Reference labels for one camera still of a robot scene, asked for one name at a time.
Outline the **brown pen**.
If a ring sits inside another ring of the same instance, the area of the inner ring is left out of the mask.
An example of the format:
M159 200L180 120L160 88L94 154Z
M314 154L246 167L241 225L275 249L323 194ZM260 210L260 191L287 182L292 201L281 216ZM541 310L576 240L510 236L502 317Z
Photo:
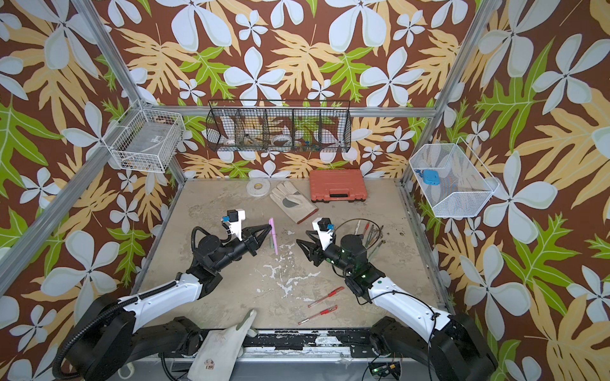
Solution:
M376 232L376 237L375 237L375 239L372 241L372 244L371 244L371 246L372 246L372 247L373 247L373 246L375 246L375 244L376 244L376 243L378 243L378 241L381 239L381 237L382 237L382 232L383 232L383 228L384 228L384 227L383 227L383 226L381 226L381 227L379 228L379 230Z

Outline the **aluminium frame post right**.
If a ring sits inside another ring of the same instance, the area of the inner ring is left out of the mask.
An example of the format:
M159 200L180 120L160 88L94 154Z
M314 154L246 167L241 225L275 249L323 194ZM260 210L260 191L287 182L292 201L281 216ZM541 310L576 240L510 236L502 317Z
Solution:
M416 153L421 147L426 144L432 133L435 131L437 121L443 119L445 108L449 105L449 97L454 89L461 81L462 75L468 66L470 59L475 54L477 43L486 32L487 25L492 18L492 14L502 5L500 0L482 1L479 11L476 12L473 23L470 26L462 46L457 53L456 60L451 67L447 76L445 85L439 93L439 98L435 101L434 108L422 107L407 107L402 109L401 117L425 117L427 124L425 125L418 141L416 142L413 153Z

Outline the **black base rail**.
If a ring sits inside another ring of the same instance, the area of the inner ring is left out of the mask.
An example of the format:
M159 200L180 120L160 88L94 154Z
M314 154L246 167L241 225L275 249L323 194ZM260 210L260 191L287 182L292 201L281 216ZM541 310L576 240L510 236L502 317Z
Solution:
M377 355L370 329L259 330L246 337L243 349L305 357L373 358Z

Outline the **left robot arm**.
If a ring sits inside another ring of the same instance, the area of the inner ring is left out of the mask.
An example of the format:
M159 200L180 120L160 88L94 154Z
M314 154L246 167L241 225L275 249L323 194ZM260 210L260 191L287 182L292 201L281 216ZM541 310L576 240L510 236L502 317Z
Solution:
M255 256L271 230L270 224L246 227L240 238L222 240L209 232L197 238L202 227L195 227L190 268L149 291L95 300L59 347L52 363L53 376L58 380L107 380L125 364L153 354L196 354L208 330L186 317L162 325L150 322L213 292L222 280L222 269L247 253Z

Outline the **dark green pen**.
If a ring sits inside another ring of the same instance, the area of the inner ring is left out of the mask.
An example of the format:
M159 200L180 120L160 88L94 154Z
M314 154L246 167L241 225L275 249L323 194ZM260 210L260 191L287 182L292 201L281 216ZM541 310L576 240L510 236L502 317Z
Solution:
M375 232L376 232L376 226L372 225L368 232L368 235L367 235L365 247L367 247L367 248L370 247L371 243L373 242L373 236L374 236Z

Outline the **aluminium frame post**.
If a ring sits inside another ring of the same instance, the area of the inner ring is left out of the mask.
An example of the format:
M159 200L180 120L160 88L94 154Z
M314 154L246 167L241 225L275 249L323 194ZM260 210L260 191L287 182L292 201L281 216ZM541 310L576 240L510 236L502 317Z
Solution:
M457 53L456 60L451 67L447 76L445 85L439 93L439 98L435 101L434 108L422 107L407 107L402 109L401 117L425 117L427 124L425 125L418 141L416 142L413 153L416 153L421 147L426 144L432 133L435 131L437 121L443 119L445 108L449 105L449 97L454 89L461 81L462 75L468 66L470 59L475 54L477 43L486 32L487 25L492 18L492 14L502 5L500 0L482 1L479 11L476 12L473 23L470 26L462 46Z
M161 109L157 109L154 106L152 106L152 104L148 103L146 101L146 99L144 98L144 96L141 95L141 92L138 90L136 83L134 82L127 66L125 65L122 57L120 57L118 48L112 41L111 36L106 31L103 23L101 22L101 19L98 15L97 11L95 10L93 2L74 1L73 4L75 5L75 8L77 9L79 15L84 17L85 21L89 25L89 28L92 31L92 33L97 41L98 47L100 48L102 54L105 56L105 59L106 59L106 62L108 64L109 68L115 74L115 77L116 77L117 81L119 81L119 83L122 87L122 90L125 91L128 100L130 100L130 106L125 111L127 111L131 106L133 106L136 103L140 104L143 107L161 110ZM103 138L104 146L105 146L105 142L108 141L112 137L111 125L110 125L109 135L107 137ZM184 176L183 170L180 168L178 161L175 157L173 157L173 159L171 160L167 170L171 171L173 176L176 178L176 181L178 182L178 184L183 185L186 182L186 178Z

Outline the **white green glove front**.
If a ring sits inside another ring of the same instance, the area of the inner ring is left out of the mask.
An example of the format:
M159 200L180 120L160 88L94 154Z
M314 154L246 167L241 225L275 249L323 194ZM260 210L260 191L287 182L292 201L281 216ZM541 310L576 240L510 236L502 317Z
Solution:
M210 331L192 362L187 378L194 381L229 380L256 317L257 311L252 309L237 325Z

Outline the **light green pen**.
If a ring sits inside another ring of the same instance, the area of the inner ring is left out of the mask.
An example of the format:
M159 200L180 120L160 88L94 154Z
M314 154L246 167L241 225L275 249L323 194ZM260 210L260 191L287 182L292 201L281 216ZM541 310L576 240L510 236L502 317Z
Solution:
M370 252L370 254L368 255L368 259L372 260L373 257L377 254L377 252L379 251L380 247L385 243L385 240L380 240L378 243L376 243L376 245L373 248L373 251Z

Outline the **pink pen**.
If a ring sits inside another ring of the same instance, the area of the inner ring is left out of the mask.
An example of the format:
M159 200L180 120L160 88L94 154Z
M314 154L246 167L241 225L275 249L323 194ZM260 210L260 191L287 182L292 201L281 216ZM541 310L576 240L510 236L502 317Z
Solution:
M275 227L274 218L271 217L268 220L268 223L270 224L270 227L271 227L271 237L272 237L273 249L274 249L276 256L279 256L279 245L277 244L276 227Z

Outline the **beige work glove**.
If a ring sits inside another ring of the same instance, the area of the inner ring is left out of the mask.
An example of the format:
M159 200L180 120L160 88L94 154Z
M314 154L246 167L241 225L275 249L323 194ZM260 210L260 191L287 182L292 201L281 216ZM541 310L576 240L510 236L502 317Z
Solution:
M306 221L319 210L290 181L278 184L269 196L296 224Z

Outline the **aluminium frame post left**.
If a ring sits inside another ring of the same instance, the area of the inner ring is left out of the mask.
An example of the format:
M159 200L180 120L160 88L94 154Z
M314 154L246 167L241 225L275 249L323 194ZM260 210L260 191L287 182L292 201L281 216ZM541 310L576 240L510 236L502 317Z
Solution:
M75 5L75 8L77 9L79 15L84 17L85 21L89 25L89 28L92 31L92 33L97 41L98 47L100 48L102 54L105 56L105 59L106 59L106 62L108 64L109 68L115 74L115 77L116 77L117 81L119 81L119 83L122 87L122 90L125 91L128 100L130 100L130 106L125 111L127 111L131 106L133 106L136 103L140 104L143 107L161 110L161 109L157 109L154 106L152 106L152 104L148 103L146 101L146 99L144 98L144 96L141 95L141 92L138 90L136 83L134 82L127 66L125 65L122 57L120 57L118 48L112 41L111 36L106 31L103 23L101 22L101 19L98 15L97 11L95 10L93 2L74 1L73 4ZM112 137L111 125L110 125L109 135L107 137L103 138L104 146L105 146L105 142L108 141ZM184 176L183 170L180 168L178 161L175 157L173 157L173 159L171 160L167 170L171 171L173 176L176 178L176 181L178 182L178 184L183 185L186 182L186 178Z

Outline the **blue object in basket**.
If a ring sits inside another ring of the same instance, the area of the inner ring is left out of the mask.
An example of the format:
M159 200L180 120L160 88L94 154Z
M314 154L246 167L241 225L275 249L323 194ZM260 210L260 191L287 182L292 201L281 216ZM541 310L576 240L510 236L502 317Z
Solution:
M424 184L430 186L439 186L441 184L441 179L437 171L435 170L422 170L418 171L420 178L424 181Z

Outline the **white tape roll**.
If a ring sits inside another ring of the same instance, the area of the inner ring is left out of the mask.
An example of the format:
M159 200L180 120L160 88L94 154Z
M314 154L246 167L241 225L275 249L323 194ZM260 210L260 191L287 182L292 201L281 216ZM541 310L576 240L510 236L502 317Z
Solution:
M248 195L256 198L264 197L271 191L271 183L268 179L251 179L246 185Z

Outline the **red plastic tool case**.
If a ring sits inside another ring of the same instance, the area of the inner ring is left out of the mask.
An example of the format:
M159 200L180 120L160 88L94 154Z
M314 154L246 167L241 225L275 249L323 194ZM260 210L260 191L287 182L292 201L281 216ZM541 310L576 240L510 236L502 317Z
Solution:
M311 201L365 201L368 192L358 169L315 170L309 176Z

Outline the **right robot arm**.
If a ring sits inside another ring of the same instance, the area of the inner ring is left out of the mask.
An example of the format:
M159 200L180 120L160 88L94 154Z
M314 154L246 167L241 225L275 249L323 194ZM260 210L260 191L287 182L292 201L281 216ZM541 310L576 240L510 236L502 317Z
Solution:
M331 230L306 234L296 243L314 266L338 268L357 298L391 314L371 328L379 354L405 354L440 380L488 380L497 370L497 357L474 320L434 308L397 286L369 262L362 235L348 234L337 242Z

